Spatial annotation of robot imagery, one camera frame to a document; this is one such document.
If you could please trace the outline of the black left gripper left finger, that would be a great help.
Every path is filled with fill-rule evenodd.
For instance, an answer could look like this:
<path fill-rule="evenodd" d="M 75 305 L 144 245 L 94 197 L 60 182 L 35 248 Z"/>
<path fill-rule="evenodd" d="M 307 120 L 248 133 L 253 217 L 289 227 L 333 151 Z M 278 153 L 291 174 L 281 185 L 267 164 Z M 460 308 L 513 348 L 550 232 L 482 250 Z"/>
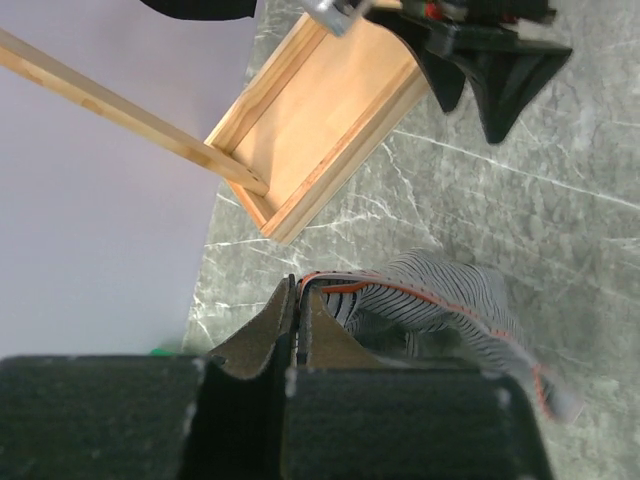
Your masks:
<path fill-rule="evenodd" d="M 240 380 L 260 376 L 295 323 L 296 280 L 280 280 L 263 308 L 232 336 L 213 348 L 209 359 L 228 375 Z"/>

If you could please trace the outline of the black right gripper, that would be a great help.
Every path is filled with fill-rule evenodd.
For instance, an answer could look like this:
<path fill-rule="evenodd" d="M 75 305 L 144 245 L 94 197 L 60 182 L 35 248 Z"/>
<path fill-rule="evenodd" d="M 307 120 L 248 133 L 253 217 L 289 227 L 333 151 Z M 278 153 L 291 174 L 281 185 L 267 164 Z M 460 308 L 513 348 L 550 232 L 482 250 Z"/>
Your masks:
<path fill-rule="evenodd" d="M 401 11 L 371 9 L 367 20 L 404 44 L 444 113 L 457 107 L 467 79 L 486 141 L 500 144 L 573 53 L 520 38 L 518 24 L 550 25 L 556 16 L 551 1 L 402 1 Z M 455 65 L 426 49 L 431 34 L 450 31 L 461 34 L 451 47 Z"/>

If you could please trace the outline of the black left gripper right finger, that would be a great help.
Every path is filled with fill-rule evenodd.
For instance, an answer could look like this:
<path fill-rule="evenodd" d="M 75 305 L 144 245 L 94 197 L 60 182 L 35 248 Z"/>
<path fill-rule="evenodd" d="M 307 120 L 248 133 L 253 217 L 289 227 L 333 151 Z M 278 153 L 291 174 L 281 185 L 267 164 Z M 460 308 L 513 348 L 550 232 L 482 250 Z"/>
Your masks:
<path fill-rule="evenodd" d="M 297 365 L 306 369 L 379 369 L 380 362 L 328 312 L 321 291 L 301 298 Z"/>

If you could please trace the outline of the striped grey boxer underwear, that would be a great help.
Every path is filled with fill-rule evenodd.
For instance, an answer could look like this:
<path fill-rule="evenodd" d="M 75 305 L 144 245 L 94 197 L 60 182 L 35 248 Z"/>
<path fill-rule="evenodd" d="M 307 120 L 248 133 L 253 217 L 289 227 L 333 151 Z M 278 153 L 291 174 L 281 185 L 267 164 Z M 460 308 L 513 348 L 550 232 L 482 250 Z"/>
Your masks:
<path fill-rule="evenodd" d="M 452 330 L 481 368 L 512 376 L 549 417 L 570 423 L 581 413 L 581 399 L 534 354 L 492 268 L 414 249 L 379 269 L 316 271 L 298 285 L 301 297 L 319 290 L 328 313 L 356 339 L 394 333 L 404 357 L 418 359 L 426 336 Z"/>

